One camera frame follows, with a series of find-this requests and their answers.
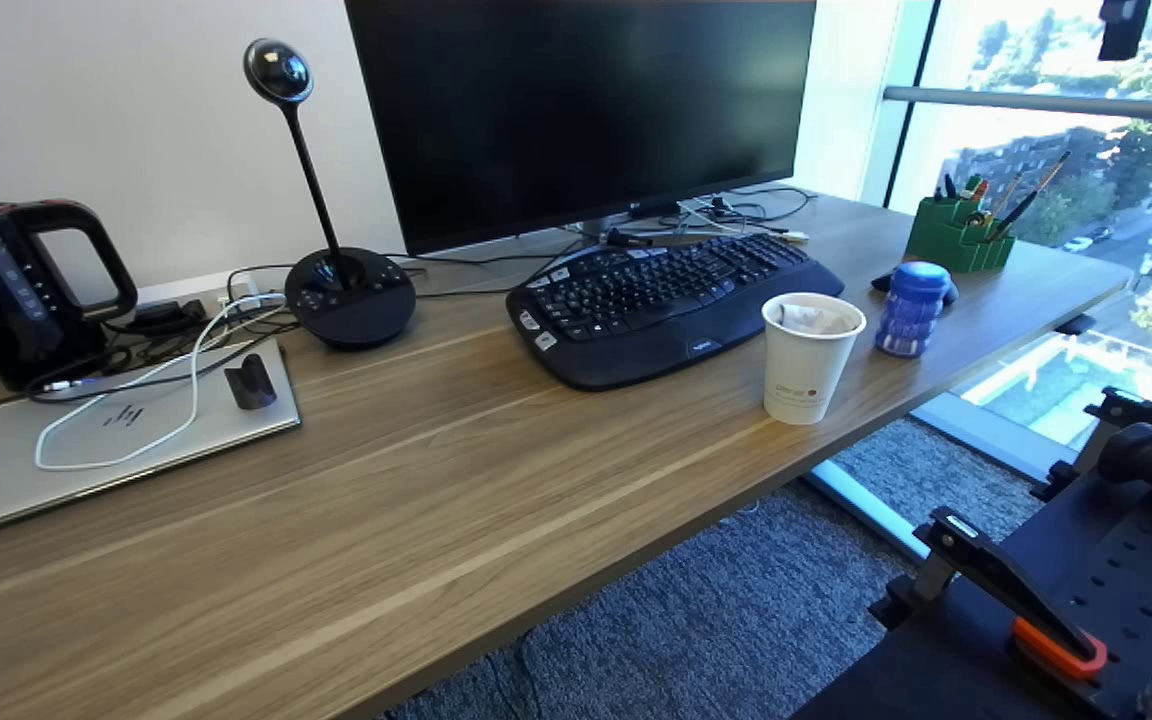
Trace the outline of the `blue plastic bottle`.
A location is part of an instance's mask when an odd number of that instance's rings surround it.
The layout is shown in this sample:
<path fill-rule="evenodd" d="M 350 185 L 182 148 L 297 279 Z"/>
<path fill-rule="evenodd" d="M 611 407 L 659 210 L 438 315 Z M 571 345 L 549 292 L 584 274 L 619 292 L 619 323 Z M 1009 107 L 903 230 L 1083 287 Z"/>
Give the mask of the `blue plastic bottle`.
<path fill-rule="evenodd" d="M 875 349 L 887 355 L 919 355 L 955 302 L 955 279 L 947 266 L 930 258 L 903 258 L 887 272 L 885 315 L 875 326 Z"/>

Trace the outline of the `black computer keyboard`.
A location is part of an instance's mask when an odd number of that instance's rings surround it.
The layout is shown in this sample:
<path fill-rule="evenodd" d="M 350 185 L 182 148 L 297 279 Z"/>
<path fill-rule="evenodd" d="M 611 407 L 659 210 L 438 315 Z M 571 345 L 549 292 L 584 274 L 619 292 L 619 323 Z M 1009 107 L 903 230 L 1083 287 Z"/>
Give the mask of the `black computer keyboard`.
<path fill-rule="evenodd" d="M 590 249 L 507 292 L 528 353 L 571 387 L 619 387 L 728 353 L 764 326 L 781 292 L 842 294 L 806 249 L 719 234 L 685 249 Z"/>

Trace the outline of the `white paper cup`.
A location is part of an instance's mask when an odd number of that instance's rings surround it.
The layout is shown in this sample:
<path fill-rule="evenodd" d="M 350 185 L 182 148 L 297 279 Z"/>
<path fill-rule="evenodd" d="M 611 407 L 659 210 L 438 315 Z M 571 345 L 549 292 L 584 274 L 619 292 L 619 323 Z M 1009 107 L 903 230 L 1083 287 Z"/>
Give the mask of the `white paper cup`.
<path fill-rule="evenodd" d="M 824 292 L 781 292 L 764 306 L 764 411 L 822 424 L 867 315 Z"/>

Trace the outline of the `black conference webcam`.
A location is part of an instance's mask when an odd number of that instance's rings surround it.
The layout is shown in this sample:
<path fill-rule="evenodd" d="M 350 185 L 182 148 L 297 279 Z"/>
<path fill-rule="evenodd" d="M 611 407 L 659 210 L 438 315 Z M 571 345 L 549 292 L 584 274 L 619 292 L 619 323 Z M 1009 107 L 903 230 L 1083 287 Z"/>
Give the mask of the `black conference webcam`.
<path fill-rule="evenodd" d="M 395 258 L 336 238 L 297 115 L 312 96 L 308 60 L 283 41 L 251 41 L 245 46 L 245 81 L 282 107 L 325 230 L 325 249 L 297 258 L 283 274 L 290 310 L 329 349 L 377 349 L 395 340 L 418 310 L 418 287 Z"/>

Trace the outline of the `black computer monitor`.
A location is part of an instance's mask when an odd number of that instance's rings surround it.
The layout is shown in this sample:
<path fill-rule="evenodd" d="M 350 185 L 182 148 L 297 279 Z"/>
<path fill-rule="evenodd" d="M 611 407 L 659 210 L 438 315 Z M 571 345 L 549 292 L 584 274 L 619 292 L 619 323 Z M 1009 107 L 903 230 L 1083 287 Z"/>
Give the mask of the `black computer monitor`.
<path fill-rule="evenodd" d="M 344 0 L 405 244 L 797 168 L 816 0 Z"/>

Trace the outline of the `small black adapter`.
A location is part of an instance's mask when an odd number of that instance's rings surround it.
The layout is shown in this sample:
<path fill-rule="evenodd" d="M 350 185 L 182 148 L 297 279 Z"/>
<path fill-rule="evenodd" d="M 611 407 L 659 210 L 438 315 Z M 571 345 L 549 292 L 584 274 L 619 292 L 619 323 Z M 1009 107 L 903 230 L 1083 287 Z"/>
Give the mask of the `small black adapter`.
<path fill-rule="evenodd" d="M 231 401 L 251 411 L 268 407 L 276 401 L 276 387 L 268 381 L 268 367 L 256 353 L 248 353 L 235 367 L 224 372 Z"/>

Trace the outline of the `green pen holder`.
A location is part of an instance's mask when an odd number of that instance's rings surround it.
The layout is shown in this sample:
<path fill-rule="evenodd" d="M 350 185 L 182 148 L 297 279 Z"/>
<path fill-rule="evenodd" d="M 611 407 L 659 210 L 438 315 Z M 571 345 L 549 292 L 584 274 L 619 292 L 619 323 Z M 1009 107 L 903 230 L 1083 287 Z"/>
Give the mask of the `green pen holder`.
<path fill-rule="evenodd" d="M 955 274 L 1001 272 L 1014 257 L 1014 229 L 985 208 L 989 185 L 973 177 L 938 181 L 938 191 L 917 202 L 903 257 L 939 262 Z"/>

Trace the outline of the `orange black clamp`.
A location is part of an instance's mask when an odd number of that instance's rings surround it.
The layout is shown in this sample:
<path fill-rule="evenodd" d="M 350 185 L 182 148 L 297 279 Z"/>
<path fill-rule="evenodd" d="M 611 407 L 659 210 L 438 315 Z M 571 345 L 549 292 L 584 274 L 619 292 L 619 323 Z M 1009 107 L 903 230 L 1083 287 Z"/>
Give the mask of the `orange black clamp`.
<path fill-rule="evenodd" d="M 874 603 L 885 626 L 919 626 L 938 638 L 970 638 L 978 632 L 978 598 L 1009 607 L 1009 649 L 1048 678 L 1092 687 L 1113 650 L 1102 634 L 1074 622 L 1025 569 L 970 514 L 938 509 L 919 526 L 926 558 L 912 574 L 887 583 Z"/>

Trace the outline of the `black perforated robot cart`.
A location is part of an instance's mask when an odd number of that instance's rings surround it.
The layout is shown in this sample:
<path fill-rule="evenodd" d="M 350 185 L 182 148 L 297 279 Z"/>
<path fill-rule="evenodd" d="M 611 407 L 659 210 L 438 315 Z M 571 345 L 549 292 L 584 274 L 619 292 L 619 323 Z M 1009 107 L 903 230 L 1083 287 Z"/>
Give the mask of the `black perforated robot cart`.
<path fill-rule="evenodd" d="M 1113 650 L 1092 687 L 1009 649 L 1009 607 L 978 598 L 970 638 L 887 634 L 793 720 L 1152 720 L 1152 403 L 1107 390 L 1098 430 L 1053 467 L 1045 509 L 998 541 L 1025 574 Z"/>

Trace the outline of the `silver laptop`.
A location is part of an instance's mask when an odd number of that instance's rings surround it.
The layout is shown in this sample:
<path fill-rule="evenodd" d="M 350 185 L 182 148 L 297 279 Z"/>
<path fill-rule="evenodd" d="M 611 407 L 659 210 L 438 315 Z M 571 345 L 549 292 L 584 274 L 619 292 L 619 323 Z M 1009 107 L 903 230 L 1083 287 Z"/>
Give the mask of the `silver laptop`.
<path fill-rule="evenodd" d="M 248 353 L 268 367 L 276 401 L 245 411 L 224 381 Z M 97 495 L 154 472 L 205 461 L 300 424 L 276 340 L 201 362 L 201 381 L 168 381 L 85 403 L 0 403 L 0 524 Z"/>

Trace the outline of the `black electric kettle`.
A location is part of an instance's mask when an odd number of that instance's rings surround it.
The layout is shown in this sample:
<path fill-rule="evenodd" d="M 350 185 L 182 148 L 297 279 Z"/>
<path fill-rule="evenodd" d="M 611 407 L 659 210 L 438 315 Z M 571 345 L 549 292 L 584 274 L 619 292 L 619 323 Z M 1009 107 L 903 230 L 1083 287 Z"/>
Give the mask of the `black electric kettle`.
<path fill-rule="evenodd" d="M 49 234 L 79 230 L 111 279 L 111 294 L 85 302 Z M 103 222 L 73 199 L 0 202 L 0 381 L 40 390 L 51 381 L 88 377 L 110 360 L 103 323 L 137 306 Z"/>

